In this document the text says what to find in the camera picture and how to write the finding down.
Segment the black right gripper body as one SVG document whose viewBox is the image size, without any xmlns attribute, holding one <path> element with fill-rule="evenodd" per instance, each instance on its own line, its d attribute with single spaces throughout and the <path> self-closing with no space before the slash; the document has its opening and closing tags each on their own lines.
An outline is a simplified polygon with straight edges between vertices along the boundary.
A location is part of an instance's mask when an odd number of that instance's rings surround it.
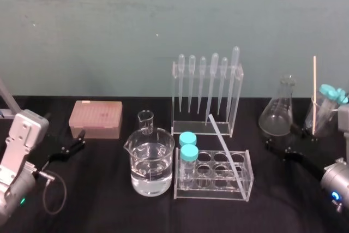
<svg viewBox="0 0 349 233">
<path fill-rule="evenodd" d="M 329 165 L 329 157 L 320 151 L 285 151 L 283 159 L 298 163 L 318 181 L 321 181 L 325 173 L 324 168 Z"/>
</svg>

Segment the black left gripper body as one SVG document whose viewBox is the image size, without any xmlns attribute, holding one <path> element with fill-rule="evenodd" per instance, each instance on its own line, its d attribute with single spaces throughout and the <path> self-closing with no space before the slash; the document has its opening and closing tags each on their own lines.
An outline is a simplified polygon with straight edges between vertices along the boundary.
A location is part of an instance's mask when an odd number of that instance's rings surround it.
<svg viewBox="0 0 349 233">
<path fill-rule="evenodd" d="M 41 169 L 47 163 L 49 157 L 55 153 L 59 153 L 59 142 L 43 141 L 30 152 L 28 161 L 38 170 Z"/>
</svg>

